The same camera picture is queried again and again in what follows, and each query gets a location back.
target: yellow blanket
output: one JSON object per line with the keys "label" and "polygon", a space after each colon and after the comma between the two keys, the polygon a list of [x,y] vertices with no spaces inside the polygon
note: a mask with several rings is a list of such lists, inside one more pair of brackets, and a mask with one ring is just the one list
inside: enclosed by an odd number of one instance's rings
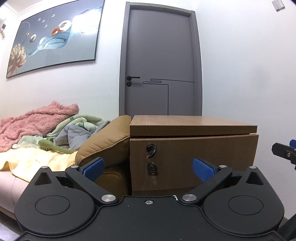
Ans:
{"label": "yellow blanket", "polygon": [[10,169],[13,175],[29,182],[42,166],[50,167],[53,172],[64,171],[74,164],[76,153],[62,154],[33,147],[10,149],[0,153],[0,171]]}

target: pink blanket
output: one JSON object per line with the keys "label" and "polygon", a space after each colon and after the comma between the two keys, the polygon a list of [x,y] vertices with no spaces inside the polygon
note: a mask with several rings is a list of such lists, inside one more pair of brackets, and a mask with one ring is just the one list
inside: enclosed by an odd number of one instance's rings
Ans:
{"label": "pink blanket", "polygon": [[37,134],[45,136],[60,122],[78,114],[77,104],[62,105],[53,101],[48,106],[31,110],[19,117],[0,120],[0,152],[8,151],[22,136]]}

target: white wall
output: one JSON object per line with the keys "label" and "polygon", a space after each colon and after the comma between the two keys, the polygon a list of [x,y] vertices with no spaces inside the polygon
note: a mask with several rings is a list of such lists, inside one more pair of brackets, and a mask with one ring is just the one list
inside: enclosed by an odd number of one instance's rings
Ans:
{"label": "white wall", "polygon": [[[118,83],[124,0],[105,0],[95,63],[59,66],[5,79],[12,42],[21,20],[64,3],[51,0],[16,20],[5,48],[0,41],[0,118],[57,100],[78,103],[81,113],[118,115]],[[282,0],[151,0],[196,11],[203,76],[203,114],[258,125],[255,159],[285,205],[296,213],[296,171],[273,156],[274,142],[296,138],[296,6]]]}
{"label": "white wall", "polygon": [[255,165],[296,213],[296,171],[274,156],[275,142],[296,139],[296,5],[282,0],[199,1],[203,114],[258,125]]}
{"label": "white wall", "polygon": [[114,8],[112,1],[106,1],[95,62],[50,67],[6,79],[9,55],[19,23],[65,2],[67,0],[47,1],[18,17],[14,29],[7,31],[6,46],[1,50],[0,118],[20,115],[48,105],[53,100],[62,104],[77,103],[80,113],[110,120],[118,116],[119,61],[125,3]]}

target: door frame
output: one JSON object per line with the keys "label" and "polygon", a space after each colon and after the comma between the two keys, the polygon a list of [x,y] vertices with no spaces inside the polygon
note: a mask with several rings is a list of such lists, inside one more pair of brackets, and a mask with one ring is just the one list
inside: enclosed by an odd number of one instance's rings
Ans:
{"label": "door frame", "polygon": [[197,29],[195,11],[171,6],[126,2],[123,20],[123,31],[121,40],[120,70],[119,70],[119,115],[125,115],[125,90],[126,90],[126,51],[128,36],[128,21],[130,10],[153,10],[168,12],[189,17],[193,46],[194,62],[194,115],[202,115],[202,63],[200,54],[200,40]]}

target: bedding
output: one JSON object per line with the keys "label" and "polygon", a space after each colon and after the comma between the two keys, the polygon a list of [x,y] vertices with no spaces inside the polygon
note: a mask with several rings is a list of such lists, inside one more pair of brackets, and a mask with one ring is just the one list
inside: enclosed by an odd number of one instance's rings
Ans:
{"label": "bedding", "polygon": [[29,111],[19,117],[0,120],[0,152],[11,149],[25,135],[45,136],[61,121],[79,113],[77,104],[61,105],[53,101],[48,106]]}
{"label": "bedding", "polygon": [[94,133],[97,126],[103,124],[105,120],[102,117],[93,115],[77,114],[69,117],[57,125],[57,127],[46,135],[46,137],[55,138],[63,130],[65,126],[76,125]]}
{"label": "bedding", "polygon": [[16,177],[30,182],[42,166],[57,172],[74,165],[76,153],[62,154],[34,147],[10,149],[0,153],[0,171],[10,170]]}
{"label": "bedding", "polygon": [[42,135],[35,135],[35,136],[23,136],[17,144],[13,144],[13,149],[18,149],[20,147],[35,147],[40,149],[40,146],[38,145],[38,141],[42,140]]}
{"label": "bedding", "polygon": [[54,144],[64,148],[70,148],[72,150],[79,150],[82,144],[89,137],[95,135],[98,131],[102,130],[109,123],[109,120],[103,122],[96,128],[93,133],[76,125],[66,125],[64,129],[58,134],[58,136],[54,139]]}

